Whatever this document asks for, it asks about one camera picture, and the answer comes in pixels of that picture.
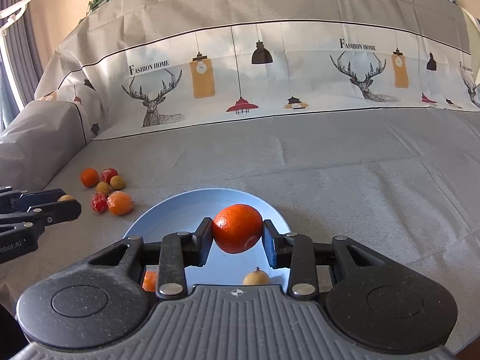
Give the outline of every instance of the plastic-wrapped orange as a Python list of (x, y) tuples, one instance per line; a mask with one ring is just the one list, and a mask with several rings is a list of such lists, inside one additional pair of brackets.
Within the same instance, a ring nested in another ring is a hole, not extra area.
[(148, 292), (155, 292), (157, 286), (157, 272), (146, 271), (145, 278), (143, 279), (143, 289)]
[(134, 201), (128, 193), (115, 191), (106, 200), (109, 210), (115, 215), (125, 215), (134, 209)]

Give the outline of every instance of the silver screw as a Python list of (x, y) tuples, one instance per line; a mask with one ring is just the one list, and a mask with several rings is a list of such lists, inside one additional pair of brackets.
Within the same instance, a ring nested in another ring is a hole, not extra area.
[(292, 287), (292, 292), (297, 296), (307, 296), (315, 292), (315, 287), (307, 283), (299, 283)]
[(178, 283), (165, 283), (160, 286), (158, 291), (162, 295), (174, 296), (183, 291), (183, 286)]

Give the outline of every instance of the orange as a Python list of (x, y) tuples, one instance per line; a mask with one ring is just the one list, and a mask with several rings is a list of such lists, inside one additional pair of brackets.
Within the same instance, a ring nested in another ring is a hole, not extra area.
[(94, 187), (98, 183), (98, 173), (93, 168), (85, 169), (80, 175), (80, 181), (86, 187)]
[(106, 200), (109, 210), (115, 215), (128, 214), (134, 208), (134, 201), (128, 193), (115, 191)]
[(157, 287), (157, 272), (146, 271), (142, 287), (145, 291), (155, 292), (155, 288)]
[(218, 247), (236, 254), (253, 247), (262, 236), (260, 213), (246, 204), (224, 208), (213, 220), (212, 233)]

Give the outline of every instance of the red lamp illustration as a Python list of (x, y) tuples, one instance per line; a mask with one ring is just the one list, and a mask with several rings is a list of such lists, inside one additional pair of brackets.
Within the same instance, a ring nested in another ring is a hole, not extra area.
[(235, 113), (236, 113), (237, 115), (240, 115), (240, 114), (248, 114), (248, 112), (249, 112), (251, 109), (258, 108), (258, 105), (249, 103), (247, 100), (245, 100), (245, 99), (242, 97), (242, 87), (240, 86), (239, 63), (238, 63), (238, 60), (237, 60), (237, 50), (235, 49), (235, 39), (233, 38), (233, 29), (232, 29), (232, 27), (230, 27), (230, 32), (231, 32), (231, 34), (232, 34), (233, 52), (234, 52), (234, 54), (235, 54), (235, 64), (237, 65), (238, 92), (240, 93), (240, 98), (237, 100), (237, 102), (235, 103), (234, 106), (230, 107), (230, 108), (227, 109), (226, 111), (227, 111), (227, 112), (233, 112), (233, 111), (235, 111)]
[(248, 114), (249, 110), (258, 108), (258, 105), (255, 104), (250, 104), (248, 101), (246, 101), (243, 97), (240, 97), (237, 102), (235, 103), (234, 106), (230, 107), (227, 109), (227, 112), (233, 112), (237, 115), (239, 114)]

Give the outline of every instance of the blue plate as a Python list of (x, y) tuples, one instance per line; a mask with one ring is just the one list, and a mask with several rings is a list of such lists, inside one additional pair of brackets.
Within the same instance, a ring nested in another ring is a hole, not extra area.
[[(143, 214), (125, 236), (142, 236), (144, 242), (161, 241), (163, 236), (177, 231), (194, 232), (206, 216), (214, 218), (219, 211), (233, 204), (248, 204), (270, 219), (280, 234), (290, 232), (285, 219), (264, 200), (246, 192), (225, 188), (193, 190), (173, 196), (155, 205)], [(213, 242), (208, 260), (202, 268), (185, 269), (187, 284), (217, 284), (239, 286), (249, 272), (260, 267), (270, 276), (271, 283), (280, 284), (286, 290), (290, 269), (269, 267), (262, 241), (239, 254), (228, 254)]]

